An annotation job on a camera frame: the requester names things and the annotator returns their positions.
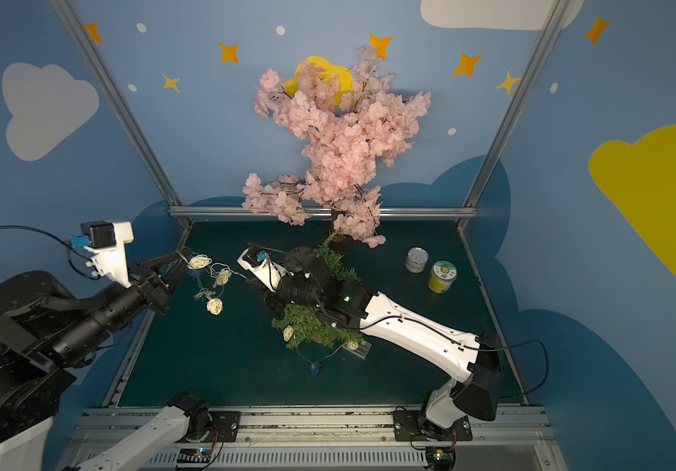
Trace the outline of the string lights with rattan balls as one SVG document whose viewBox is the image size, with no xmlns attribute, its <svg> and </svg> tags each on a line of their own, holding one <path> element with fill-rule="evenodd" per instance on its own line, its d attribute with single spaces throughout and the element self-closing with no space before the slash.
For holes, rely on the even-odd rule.
<svg viewBox="0 0 676 471">
<path fill-rule="evenodd" d="M 213 261 L 204 253 L 182 256 L 182 260 L 186 263 L 187 273 L 196 279 L 199 291 L 194 299 L 203 301 L 209 314 L 220 316 L 224 310 L 222 294 L 225 293 L 225 287 L 232 278 L 245 279 L 245 276 L 227 264 Z M 275 314 L 273 326 L 281 331 L 287 349 L 292 349 L 309 363 L 312 376 L 318 375 L 322 370 L 322 363 L 336 353 L 358 353 L 364 340 L 359 334 L 351 334 L 348 330 L 324 324 L 318 320 L 316 309 L 288 303 L 286 307 L 275 307 Z M 299 351 L 300 345 L 308 341 L 335 349 L 320 359 L 312 360 Z"/>
</svg>

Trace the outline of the small green christmas tree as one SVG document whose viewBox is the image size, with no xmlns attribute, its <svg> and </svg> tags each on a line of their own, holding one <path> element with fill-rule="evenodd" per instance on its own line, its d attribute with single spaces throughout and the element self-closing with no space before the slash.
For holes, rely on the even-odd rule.
<svg viewBox="0 0 676 471">
<path fill-rule="evenodd" d="M 270 296 L 269 309 L 271 327 L 281 333 L 287 349 L 296 351 L 304 343 L 352 352 L 360 348 L 360 303 L 367 293 L 356 270 L 336 250 L 344 241 L 331 235 L 316 247 L 299 246 L 284 256 L 287 276 Z"/>
</svg>

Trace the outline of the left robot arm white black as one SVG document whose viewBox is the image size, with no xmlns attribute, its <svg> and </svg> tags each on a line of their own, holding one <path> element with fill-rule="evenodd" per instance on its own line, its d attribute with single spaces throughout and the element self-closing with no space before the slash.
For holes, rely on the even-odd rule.
<svg viewBox="0 0 676 471">
<path fill-rule="evenodd" d="M 60 398 L 73 370 L 91 365 L 115 333 L 146 310 L 165 314 L 190 250 L 132 263 L 112 282 L 75 298 L 45 271 L 0 284 L 0 470 L 40 470 Z"/>
</svg>

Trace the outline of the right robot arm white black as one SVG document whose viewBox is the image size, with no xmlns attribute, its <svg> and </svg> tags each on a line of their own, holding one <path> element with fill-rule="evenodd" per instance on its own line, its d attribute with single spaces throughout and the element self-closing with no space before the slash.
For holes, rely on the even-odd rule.
<svg viewBox="0 0 676 471">
<path fill-rule="evenodd" d="M 253 247 L 240 262 L 259 281 L 272 311 L 302 308 L 319 328 L 394 343 L 448 374 L 418 417 L 422 435 L 442 440 L 464 417 L 495 419 L 505 372 L 504 345 L 496 333 L 467 333 L 412 312 L 382 292 L 337 276 L 312 247 L 296 247 L 281 262 L 268 249 Z"/>
</svg>

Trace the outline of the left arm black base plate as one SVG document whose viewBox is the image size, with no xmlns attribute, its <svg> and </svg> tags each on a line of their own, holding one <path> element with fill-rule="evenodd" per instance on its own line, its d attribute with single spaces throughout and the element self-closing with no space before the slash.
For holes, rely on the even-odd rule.
<svg viewBox="0 0 676 471">
<path fill-rule="evenodd" d="M 242 414 L 232 410 L 210 410 L 199 420 L 195 441 L 199 443 L 234 443 Z"/>
</svg>

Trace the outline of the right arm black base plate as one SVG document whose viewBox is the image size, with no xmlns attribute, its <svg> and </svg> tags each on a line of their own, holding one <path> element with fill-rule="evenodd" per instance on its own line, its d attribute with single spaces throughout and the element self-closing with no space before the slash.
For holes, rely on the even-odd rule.
<svg viewBox="0 0 676 471">
<path fill-rule="evenodd" d="M 469 417 L 464 416 L 450 428 L 435 425 L 420 410 L 397 407 L 392 412 L 395 440 L 397 442 L 470 442 L 473 439 Z"/>
</svg>

